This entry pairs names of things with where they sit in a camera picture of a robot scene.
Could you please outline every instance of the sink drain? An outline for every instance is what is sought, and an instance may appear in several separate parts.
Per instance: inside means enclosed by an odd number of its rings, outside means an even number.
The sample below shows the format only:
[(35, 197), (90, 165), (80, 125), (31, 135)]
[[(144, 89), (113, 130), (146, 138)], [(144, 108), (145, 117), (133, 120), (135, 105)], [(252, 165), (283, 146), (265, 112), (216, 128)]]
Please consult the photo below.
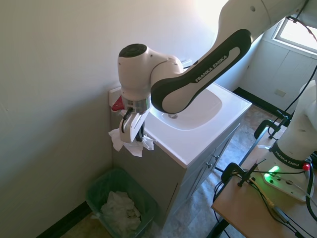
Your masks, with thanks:
[(172, 118), (172, 119), (176, 119), (176, 118), (178, 118), (178, 115), (177, 114), (168, 114), (168, 117)]

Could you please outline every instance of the green trash can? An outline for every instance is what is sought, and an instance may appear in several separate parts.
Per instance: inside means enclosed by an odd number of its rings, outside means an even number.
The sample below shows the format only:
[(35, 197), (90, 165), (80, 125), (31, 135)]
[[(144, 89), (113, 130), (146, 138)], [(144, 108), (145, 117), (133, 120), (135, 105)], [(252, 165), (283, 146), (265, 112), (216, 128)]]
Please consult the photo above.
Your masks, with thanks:
[(121, 236), (107, 224), (101, 212), (101, 207), (107, 202), (110, 191), (126, 192), (134, 201), (134, 206), (141, 213), (141, 223), (129, 238), (140, 238), (156, 213), (155, 200), (122, 169), (113, 169), (98, 178), (88, 189), (86, 201), (113, 238), (121, 238)]

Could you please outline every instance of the white paper towel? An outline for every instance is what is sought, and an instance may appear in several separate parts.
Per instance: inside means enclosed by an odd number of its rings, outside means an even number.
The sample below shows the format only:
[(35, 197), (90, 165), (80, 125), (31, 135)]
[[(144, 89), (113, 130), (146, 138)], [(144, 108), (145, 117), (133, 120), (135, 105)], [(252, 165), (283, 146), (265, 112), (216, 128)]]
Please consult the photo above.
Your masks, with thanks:
[(111, 136), (111, 140), (113, 142), (113, 147), (116, 151), (120, 151), (122, 146), (124, 146), (130, 153), (137, 157), (142, 157), (142, 150), (145, 147), (148, 150), (154, 150), (154, 140), (147, 137), (146, 135), (143, 136), (142, 142), (134, 141), (132, 143), (125, 143), (120, 139), (120, 131), (118, 129), (114, 129), (109, 132)]

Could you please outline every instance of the white wall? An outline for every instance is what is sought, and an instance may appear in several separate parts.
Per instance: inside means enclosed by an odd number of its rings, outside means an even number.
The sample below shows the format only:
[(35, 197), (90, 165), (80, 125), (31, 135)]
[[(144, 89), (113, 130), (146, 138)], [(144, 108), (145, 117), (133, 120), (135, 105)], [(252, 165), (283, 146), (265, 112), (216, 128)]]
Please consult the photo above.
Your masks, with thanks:
[(229, 69), (225, 74), (223, 74), (215, 82), (222, 87), (233, 91), (239, 87), (241, 80), (243, 79), (251, 60), (253, 59), (262, 36), (258, 37), (251, 45), (249, 51), (240, 59), (231, 69)]
[[(282, 110), (286, 109), (307, 83), (317, 64), (310, 54), (299, 52), (272, 43), (265, 34), (239, 87)], [(285, 96), (276, 95), (276, 89), (285, 92)]]
[(119, 85), (119, 51), (144, 43), (195, 62), (214, 41), (221, 4), (1, 1), (1, 237), (37, 236), (111, 168), (107, 92)]

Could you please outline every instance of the tile floor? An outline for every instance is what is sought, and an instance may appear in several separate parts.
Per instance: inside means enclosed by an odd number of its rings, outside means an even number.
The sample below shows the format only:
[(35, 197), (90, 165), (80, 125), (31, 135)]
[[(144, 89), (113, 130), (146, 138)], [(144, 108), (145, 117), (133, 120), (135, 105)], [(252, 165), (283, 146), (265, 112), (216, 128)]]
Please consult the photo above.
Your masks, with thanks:
[[(230, 162), (239, 163), (241, 161), (255, 141), (254, 131), (264, 119), (275, 119), (275, 117), (256, 106), (251, 106), (218, 162), (219, 168), (224, 169)], [(163, 229), (152, 223), (143, 238), (207, 237), (216, 224), (213, 210), (210, 207), (213, 188), (219, 181), (220, 172), (211, 173), (193, 196), (165, 224)], [(70, 229), (62, 238), (111, 238), (98, 220), (91, 219), (91, 215)], [(232, 238), (243, 237), (232, 226), (226, 230)]]

